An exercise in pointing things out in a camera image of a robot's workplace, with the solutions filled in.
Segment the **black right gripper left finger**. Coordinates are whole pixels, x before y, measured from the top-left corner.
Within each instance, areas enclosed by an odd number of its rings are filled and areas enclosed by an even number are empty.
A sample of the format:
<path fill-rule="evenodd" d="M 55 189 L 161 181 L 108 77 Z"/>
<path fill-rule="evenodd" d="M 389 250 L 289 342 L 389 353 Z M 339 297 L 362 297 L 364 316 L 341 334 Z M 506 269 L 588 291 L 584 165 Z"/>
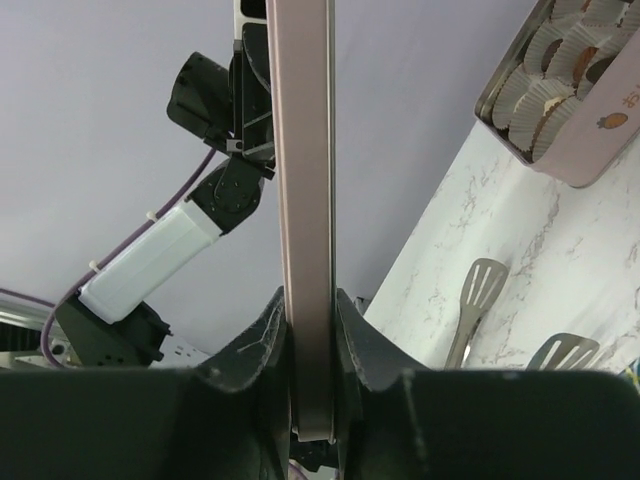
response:
<path fill-rule="evenodd" d="M 5 479 L 283 479 L 284 295 L 191 368 L 30 369 L 1 377 Z"/>

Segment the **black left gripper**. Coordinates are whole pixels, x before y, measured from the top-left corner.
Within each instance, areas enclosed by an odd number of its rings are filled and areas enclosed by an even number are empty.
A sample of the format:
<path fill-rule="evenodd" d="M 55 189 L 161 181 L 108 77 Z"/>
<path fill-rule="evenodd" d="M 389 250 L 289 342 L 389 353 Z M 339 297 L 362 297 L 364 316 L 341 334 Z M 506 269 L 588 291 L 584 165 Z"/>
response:
<path fill-rule="evenodd" d="M 167 115 L 206 145 L 241 157 L 272 179 L 276 159 L 267 26 L 241 27 L 228 67 L 192 53 L 176 77 Z"/>

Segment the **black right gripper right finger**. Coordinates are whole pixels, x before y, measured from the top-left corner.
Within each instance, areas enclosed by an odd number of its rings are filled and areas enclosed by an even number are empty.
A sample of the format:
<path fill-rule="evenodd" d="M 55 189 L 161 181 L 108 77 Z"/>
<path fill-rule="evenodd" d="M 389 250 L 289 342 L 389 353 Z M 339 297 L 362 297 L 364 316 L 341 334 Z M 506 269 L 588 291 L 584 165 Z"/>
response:
<path fill-rule="evenodd" d="M 434 371 L 337 295 L 345 479 L 635 479 L 639 397 L 593 371 Z"/>

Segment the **pink box lid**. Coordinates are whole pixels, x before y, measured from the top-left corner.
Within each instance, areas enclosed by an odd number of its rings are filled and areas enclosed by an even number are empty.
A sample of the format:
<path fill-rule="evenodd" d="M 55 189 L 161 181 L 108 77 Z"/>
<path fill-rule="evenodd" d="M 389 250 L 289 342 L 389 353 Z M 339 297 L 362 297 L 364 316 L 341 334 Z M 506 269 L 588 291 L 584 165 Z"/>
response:
<path fill-rule="evenodd" d="M 267 4 L 284 269 L 293 340 L 293 422 L 302 441 L 333 436 L 335 8 Z"/>

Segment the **metal serving tongs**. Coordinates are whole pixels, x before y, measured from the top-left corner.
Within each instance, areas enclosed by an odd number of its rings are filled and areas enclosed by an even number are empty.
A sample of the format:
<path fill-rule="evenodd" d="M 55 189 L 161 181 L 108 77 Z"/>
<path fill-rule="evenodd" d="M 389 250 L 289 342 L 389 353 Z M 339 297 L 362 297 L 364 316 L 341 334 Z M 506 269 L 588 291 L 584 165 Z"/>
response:
<path fill-rule="evenodd" d="M 459 296 L 458 322 L 444 369 L 460 369 L 464 365 L 478 327 L 497 301 L 508 275 L 508 267 L 497 260 L 478 258 L 472 263 Z M 536 350 L 526 369 L 584 369 L 595 359 L 599 350 L 600 344 L 593 339 L 566 332 L 557 333 Z"/>

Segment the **white oval chocolate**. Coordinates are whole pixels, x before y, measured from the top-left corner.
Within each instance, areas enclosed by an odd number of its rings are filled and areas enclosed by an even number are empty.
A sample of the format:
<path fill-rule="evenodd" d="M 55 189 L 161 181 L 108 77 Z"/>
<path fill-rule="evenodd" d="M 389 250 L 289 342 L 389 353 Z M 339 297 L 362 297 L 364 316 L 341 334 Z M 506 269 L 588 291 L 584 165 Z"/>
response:
<path fill-rule="evenodd" d="M 549 100 L 546 100 L 543 105 L 543 116 L 547 116 L 554 108 L 557 107 L 558 104 L 565 101 L 566 98 L 563 96 L 556 96 Z"/>

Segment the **brown chocolate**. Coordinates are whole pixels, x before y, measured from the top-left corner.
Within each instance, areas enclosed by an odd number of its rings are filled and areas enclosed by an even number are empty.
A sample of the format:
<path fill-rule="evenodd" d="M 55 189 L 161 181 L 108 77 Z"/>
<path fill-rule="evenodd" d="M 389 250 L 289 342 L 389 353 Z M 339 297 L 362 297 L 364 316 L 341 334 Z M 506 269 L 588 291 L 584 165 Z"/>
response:
<path fill-rule="evenodd" d="M 572 70 L 572 79 L 574 83 L 580 82 L 585 70 L 598 50 L 598 47 L 588 46 L 578 55 Z"/>
<path fill-rule="evenodd" d="M 562 39 L 558 38 L 552 41 L 543 52 L 541 62 L 540 62 L 540 68 L 542 72 L 546 72 L 548 70 L 551 60 L 556 54 L 556 51 L 560 47 L 561 43 L 562 43 Z"/>

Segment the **dark chocolate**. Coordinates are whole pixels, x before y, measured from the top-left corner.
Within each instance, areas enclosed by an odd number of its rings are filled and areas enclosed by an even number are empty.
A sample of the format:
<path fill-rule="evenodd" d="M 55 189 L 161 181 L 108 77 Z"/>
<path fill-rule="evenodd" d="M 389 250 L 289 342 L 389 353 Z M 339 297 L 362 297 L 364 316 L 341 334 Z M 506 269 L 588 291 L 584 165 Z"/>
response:
<path fill-rule="evenodd" d="M 585 73 L 585 79 L 591 84 L 596 84 L 604 72 L 609 68 L 611 63 L 616 59 L 615 55 L 602 58 L 593 63 Z"/>

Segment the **pink chocolate box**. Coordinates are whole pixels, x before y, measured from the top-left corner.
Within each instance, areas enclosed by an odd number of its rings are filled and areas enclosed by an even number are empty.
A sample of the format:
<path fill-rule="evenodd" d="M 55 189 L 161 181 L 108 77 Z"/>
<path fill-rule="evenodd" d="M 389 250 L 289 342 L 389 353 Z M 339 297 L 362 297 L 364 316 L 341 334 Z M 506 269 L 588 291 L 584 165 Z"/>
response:
<path fill-rule="evenodd" d="M 543 52 L 562 43 L 542 72 Z M 616 59 L 596 84 L 574 83 L 588 46 Z M 546 100 L 563 96 L 547 116 Z M 526 167 L 573 188 L 593 184 L 639 134 L 639 4 L 539 1 L 474 107 L 475 117 Z"/>

